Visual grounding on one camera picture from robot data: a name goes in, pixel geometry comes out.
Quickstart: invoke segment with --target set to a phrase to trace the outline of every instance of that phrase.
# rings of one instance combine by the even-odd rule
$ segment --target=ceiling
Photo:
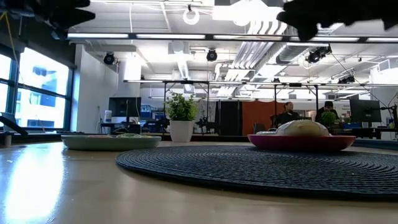
[[[215,21],[211,10],[214,1],[204,1],[204,6],[196,7],[200,19],[195,25],[188,25],[183,20],[186,6],[169,6],[160,4],[105,4],[92,2],[87,10],[96,14],[96,19],[74,27],[76,32],[147,32],[147,33],[197,33],[197,34],[246,34],[249,25],[237,26],[233,21]],[[359,22],[351,27],[341,26],[332,35],[386,35],[398,36],[398,27],[385,32],[382,22]],[[177,61],[169,55],[169,41],[153,40],[99,40],[85,43],[86,45],[135,45],[146,64],[142,67],[144,76],[156,77],[156,74],[172,73],[178,70]],[[216,64],[234,60],[242,42],[189,42],[191,56],[187,59],[189,70],[204,70],[214,72]],[[209,48],[215,48],[218,61],[207,62],[206,54]],[[354,68],[356,79],[366,82],[369,78],[369,68],[377,65],[375,62],[386,57],[398,55],[398,45],[391,44],[332,44],[333,54],[328,55],[320,63],[308,68],[304,61],[305,55],[287,66],[279,77],[282,82],[322,82],[330,77]]]

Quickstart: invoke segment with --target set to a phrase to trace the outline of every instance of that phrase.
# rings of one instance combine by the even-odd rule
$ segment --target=person
[[[317,115],[315,117],[315,121],[322,124],[322,114],[324,112],[328,112],[328,111],[334,113],[336,115],[336,119],[338,119],[337,111],[335,109],[333,109],[333,102],[332,101],[326,101],[324,107],[320,108],[317,111]]]
[[[275,119],[276,128],[282,124],[288,123],[289,121],[295,121],[300,119],[300,115],[293,111],[293,103],[287,102],[284,105],[284,111],[279,114]]]

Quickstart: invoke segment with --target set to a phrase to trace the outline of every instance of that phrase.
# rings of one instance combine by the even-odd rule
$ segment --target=window frame
[[[16,51],[16,56],[18,59],[18,63],[14,59],[14,54],[12,52],[12,49],[1,45],[0,44],[0,54],[10,57],[11,58],[11,67],[10,67],[10,76],[8,80],[5,80],[3,78],[0,78],[0,83],[7,84],[8,85],[8,94],[7,94],[7,103],[6,103],[6,112],[7,113],[16,113],[16,105],[17,105],[17,95],[18,95],[18,89],[25,89],[25,90],[30,90],[34,91],[36,93],[42,93],[46,94],[49,96],[55,96],[59,98],[64,98],[65,99],[65,113],[63,117],[63,128],[45,128],[46,131],[70,131],[70,120],[71,120],[71,114],[72,114],[72,93],[73,93],[73,79],[74,79],[74,74],[75,74],[75,68],[65,65],[69,69],[69,74],[68,74],[68,80],[67,80],[67,92],[66,95],[58,94],[56,92],[44,90],[41,88],[37,88],[34,86],[30,85],[24,85],[19,83],[19,68],[18,65],[21,62],[21,53]],[[40,131],[42,128],[30,128],[30,127],[23,127],[26,131]]]

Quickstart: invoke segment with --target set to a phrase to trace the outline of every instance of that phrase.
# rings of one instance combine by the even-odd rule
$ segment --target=computer monitor
[[[378,100],[350,100],[351,122],[381,122]]]
[[[113,117],[138,117],[141,111],[141,97],[110,97],[109,110]]]

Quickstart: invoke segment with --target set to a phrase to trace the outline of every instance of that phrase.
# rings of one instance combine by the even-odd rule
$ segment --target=white pot
[[[190,142],[193,121],[170,121],[170,135],[173,142]]]

